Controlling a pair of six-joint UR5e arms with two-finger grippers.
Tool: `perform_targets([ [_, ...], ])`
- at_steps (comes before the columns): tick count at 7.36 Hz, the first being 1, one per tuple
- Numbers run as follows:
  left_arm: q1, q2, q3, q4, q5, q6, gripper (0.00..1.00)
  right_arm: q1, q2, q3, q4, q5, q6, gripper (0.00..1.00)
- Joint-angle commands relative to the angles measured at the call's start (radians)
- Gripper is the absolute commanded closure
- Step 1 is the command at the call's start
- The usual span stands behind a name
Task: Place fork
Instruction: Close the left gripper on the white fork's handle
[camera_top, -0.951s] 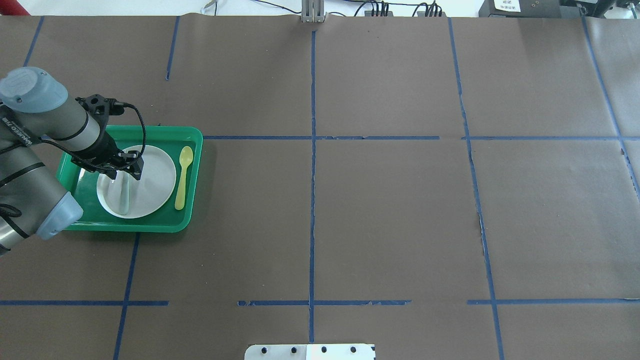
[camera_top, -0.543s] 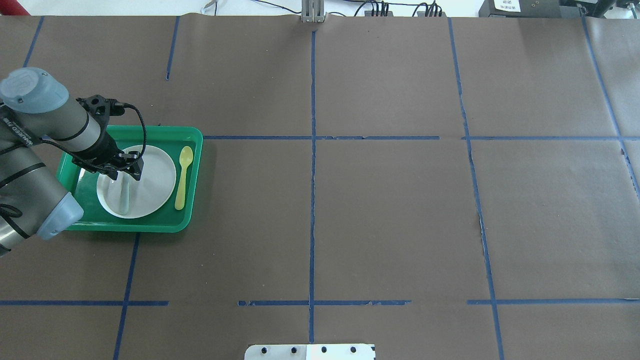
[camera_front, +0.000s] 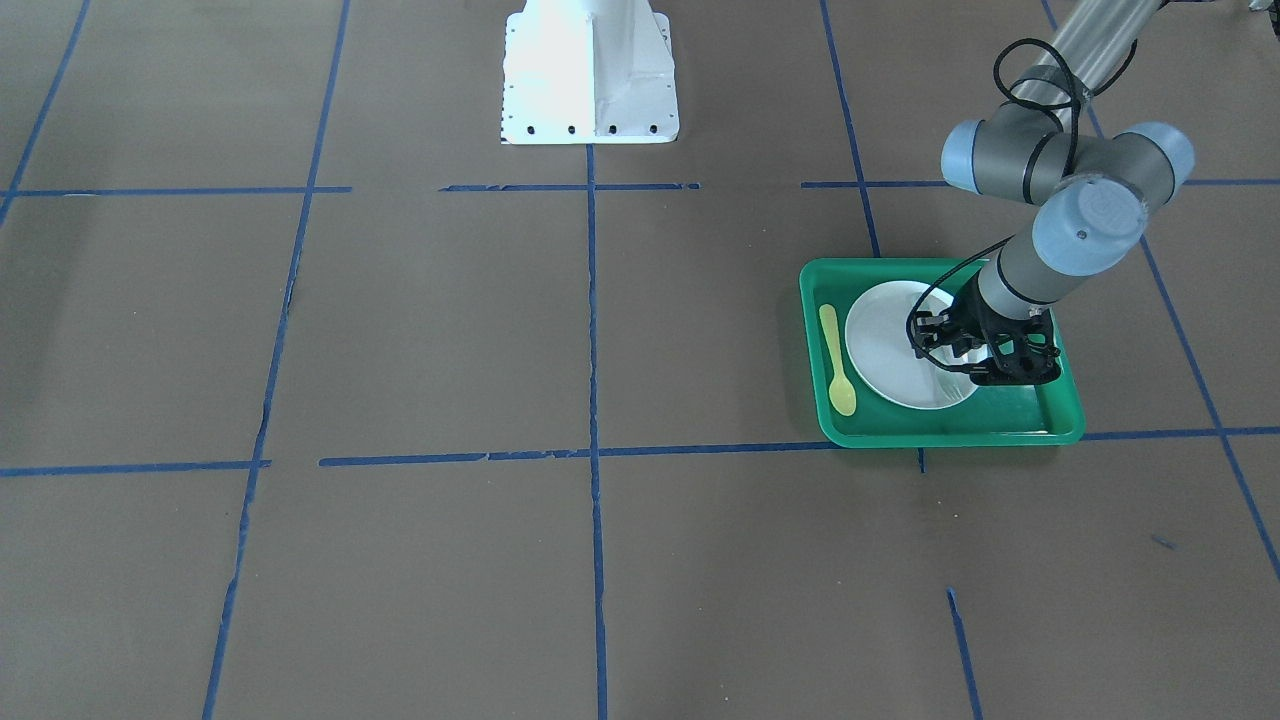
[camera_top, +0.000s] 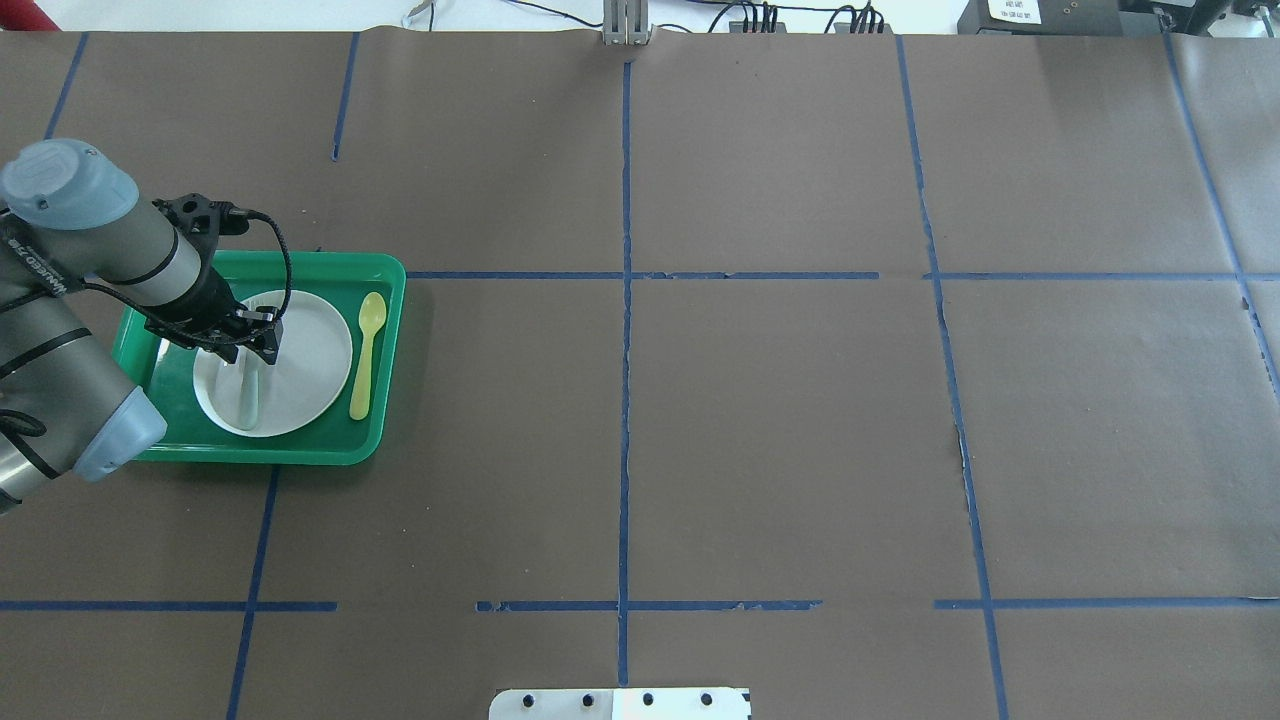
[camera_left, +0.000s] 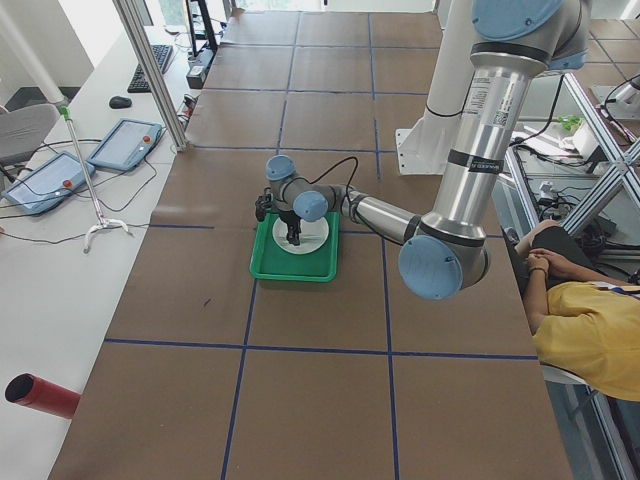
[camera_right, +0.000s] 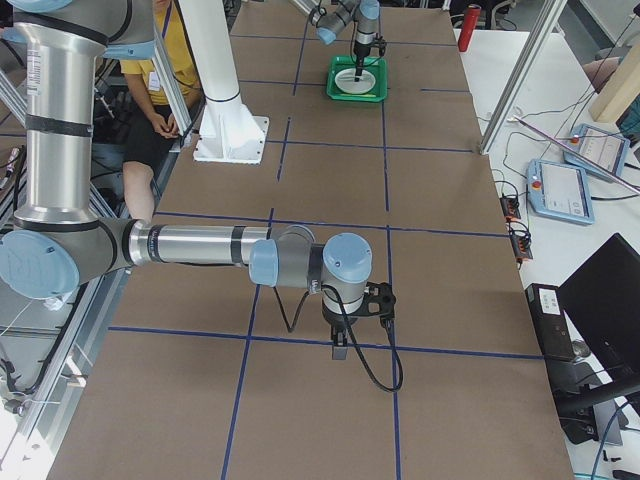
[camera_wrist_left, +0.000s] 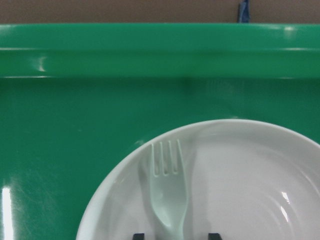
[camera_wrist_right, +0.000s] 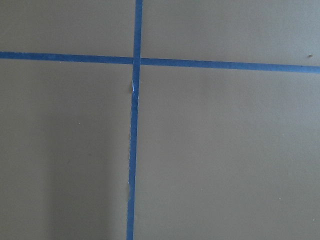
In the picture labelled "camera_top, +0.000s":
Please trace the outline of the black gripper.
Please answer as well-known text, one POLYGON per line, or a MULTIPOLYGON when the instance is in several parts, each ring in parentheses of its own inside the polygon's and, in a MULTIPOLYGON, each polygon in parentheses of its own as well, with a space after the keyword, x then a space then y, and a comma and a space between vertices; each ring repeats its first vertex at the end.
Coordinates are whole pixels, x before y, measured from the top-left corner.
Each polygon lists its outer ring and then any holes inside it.
POLYGON ((246 233, 248 213, 233 202, 212 201, 200 193, 156 199, 152 205, 174 227, 179 247, 195 250, 196 274, 175 300, 143 310, 145 329, 183 348, 201 348, 229 365, 237 363, 241 346, 268 366, 275 366, 284 307, 241 307, 230 286, 212 268, 220 236, 246 233), (237 338, 241 338, 238 345, 233 342, 237 338))

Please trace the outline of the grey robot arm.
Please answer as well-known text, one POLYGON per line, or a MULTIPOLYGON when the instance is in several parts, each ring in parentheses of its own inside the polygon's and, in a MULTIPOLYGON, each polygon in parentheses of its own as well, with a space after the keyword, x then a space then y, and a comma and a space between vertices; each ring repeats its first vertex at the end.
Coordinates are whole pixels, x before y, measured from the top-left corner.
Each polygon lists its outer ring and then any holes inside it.
POLYGON ((156 445, 166 420, 68 305, 93 291, 147 332, 233 363, 278 360, 288 300, 241 302, 212 260, 261 211, 200 193, 147 200, 93 145, 46 138, 3 168, 1 503, 73 473, 101 480, 156 445))

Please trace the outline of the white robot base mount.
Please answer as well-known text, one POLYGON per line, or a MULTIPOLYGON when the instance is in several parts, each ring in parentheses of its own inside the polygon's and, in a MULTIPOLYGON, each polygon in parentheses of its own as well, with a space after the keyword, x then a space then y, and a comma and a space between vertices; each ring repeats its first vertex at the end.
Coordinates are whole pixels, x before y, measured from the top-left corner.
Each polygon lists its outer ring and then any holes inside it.
POLYGON ((750 691, 732 687, 508 689, 489 719, 751 719, 750 691))

